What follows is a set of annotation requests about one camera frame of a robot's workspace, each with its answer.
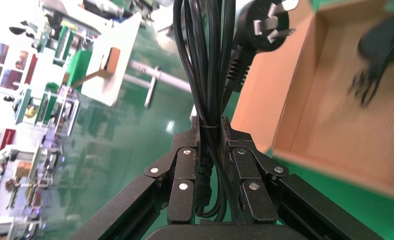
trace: cardboard box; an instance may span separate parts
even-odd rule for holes
[[[254,60],[232,127],[262,152],[394,197],[394,63],[367,108],[347,95],[367,62],[357,45],[391,16],[386,0],[351,0],[291,11],[297,32]]]

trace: metal rivet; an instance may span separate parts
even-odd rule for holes
[[[276,166],[276,167],[274,168],[274,170],[275,170],[275,172],[277,172],[277,173],[282,173],[282,172],[284,172],[284,168],[282,168],[282,167],[280,167],[280,166]]]
[[[186,183],[181,183],[180,185],[179,185],[179,189],[181,189],[181,190],[185,190],[185,189],[187,189],[188,188],[188,184],[186,184]]]
[[[250,183],[249,187],[251,190],[258,190],[259,189],[259,185],[255,182]]]

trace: metal pipe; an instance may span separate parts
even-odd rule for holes
[[[157,66],[156,69],[159,72],[161,72],[159,66]],[[145,98],[145,103],[144,103],[145,108],[149,108],[149,106],[150,106],[150,101],[152,100],[152,95],[153,95],[153,91],[155,89],[157,80],[158,79],[155,76],[153,76],[153,78],[151,78],[150,88],[148,89],[147,97]]]
[[[127,81],[127,82],[131,82],[136,85],[139,85],[139,86],[146,88],[146,89],[150,89],[150,87],[151,87],[150,82],[139,79],[138,77],[135,77],[135,76],[131,76],[129,74],[123,75],[123,80]]]
[[[143,63],[134,60],[131,60],[128,66],[144,74],[148,74],[150,76],[156,77],[157,80],[165,82],[185,92],[191,93],[190,84],[180,78],[172,76],[166,72],[159,71],[155,68],[152,68],[151,66],[145,65]]]

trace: green floor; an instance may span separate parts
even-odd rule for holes
[[[115,2],[129,4],[128,0]],[[132,58],[186,79],[175,43],[155,35],[151,27],[140,29]],[[188,93],[159,83],[149,109],[144,108],[146,94],[142,87],[125,83],[114,107],[83,99],[65,146],[66,157],[56,173],[59,187],[46,196],[44,239],[66,239],[147,165],[167,153],[175,133],[190,128],[193,101]],[[227,116],[232,116],[237,99],[234,95]],[[297,166],[289,168],[382,237],[394,240],[393,200]],[[149,232],[167,224],[164,213]]]

